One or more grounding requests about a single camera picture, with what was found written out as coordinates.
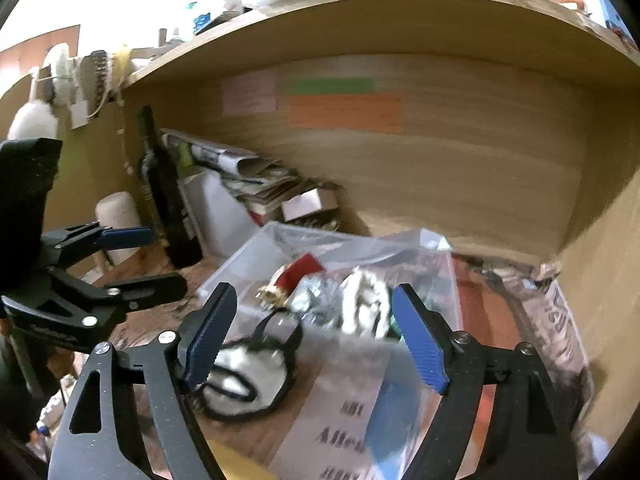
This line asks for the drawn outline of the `left hand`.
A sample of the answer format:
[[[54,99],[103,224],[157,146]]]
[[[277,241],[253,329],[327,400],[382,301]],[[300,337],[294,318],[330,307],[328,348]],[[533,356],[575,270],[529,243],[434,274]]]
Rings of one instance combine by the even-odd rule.
[[[56,380],[67,375],[77,377],[74,367],[75,352],[60,347],[50,347],[47,367]]]

